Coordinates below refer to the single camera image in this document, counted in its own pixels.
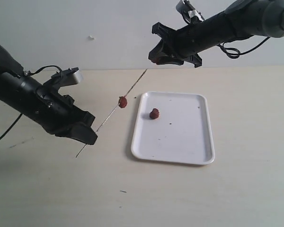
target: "white wall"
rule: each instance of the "white wall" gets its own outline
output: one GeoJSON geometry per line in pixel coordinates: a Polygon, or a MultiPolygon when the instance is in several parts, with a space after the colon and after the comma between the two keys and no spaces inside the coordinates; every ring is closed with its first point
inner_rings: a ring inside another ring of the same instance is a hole
{"type": "MultiPolygon", "coordinates": [[[[205,17],[234,0],[193,0],[205,17]]],[[[26,69],[46,64],[89,69],[162,68],[148,60],[160,40],[153,24],[185,26],[178,0],[0,0],[0,44],[26,69]],[[89,41],[88,36],[96,39],[89,41]]],[[[262,40],[236,44],[242,51],[262,40]]],[[[228,59],[219,48],[201,53],[204,67],[284,65],[284,38],[269,40],[256,52],[228,59]]]]}

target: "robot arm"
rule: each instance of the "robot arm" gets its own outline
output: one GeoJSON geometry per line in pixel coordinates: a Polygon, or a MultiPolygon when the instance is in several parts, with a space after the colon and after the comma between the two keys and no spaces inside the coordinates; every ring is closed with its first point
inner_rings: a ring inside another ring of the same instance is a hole
{"type": "Polygon", "coordinates": [[[24,72],[0,46],[0,100],[40,124],[49,134],[93,145],[97,135],[90,127],[95,117],[76,107],[69,95],[58,93],[60,87],[82,80],[79,69],[62,71],[59,68],[59,72],[43,85],[32,75],[34,73],[24,72]]]}
{"type": "Polygon", "coordinates": [[[152,33],[159,35],[161,41],[149,59],[158,65],[183,65],[187,61],[200,67],[198,53],[211,47],[254,35],[284,36],[284,0],[237,0],[207,20],[187,0],[181,0],[177,10],[187,26],[174,30],[156,23],[152,27],[152,33]]]}

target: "small red object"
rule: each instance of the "small red object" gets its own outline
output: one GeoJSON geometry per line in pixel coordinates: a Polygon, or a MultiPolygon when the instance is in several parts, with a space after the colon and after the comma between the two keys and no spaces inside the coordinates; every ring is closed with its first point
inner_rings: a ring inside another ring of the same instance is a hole
{"type": "Polygon", "coordinates": [[[153,108],[153,110],[150,112],[150,118],[157,119],[159,118],[160,112],[158,109],[153,108]]]}
{"type": "Polygon", "coordinates": [[[127,106],[127,99],[124,96],[119,97],[119,107],[121,109],[127,106]]]}

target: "white tray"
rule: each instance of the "white tray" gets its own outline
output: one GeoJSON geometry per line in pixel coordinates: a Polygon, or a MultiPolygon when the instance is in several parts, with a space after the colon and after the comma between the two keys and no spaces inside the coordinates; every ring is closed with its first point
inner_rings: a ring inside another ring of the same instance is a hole
{"type": "Polygon", "coordinates": [[[147,92],[141,97],[132,141],[139,159],[194,165],[214,161],[207,101],[197,94],[147,92]],[[153,108],[160,117],[149,118],[153,108]]]}

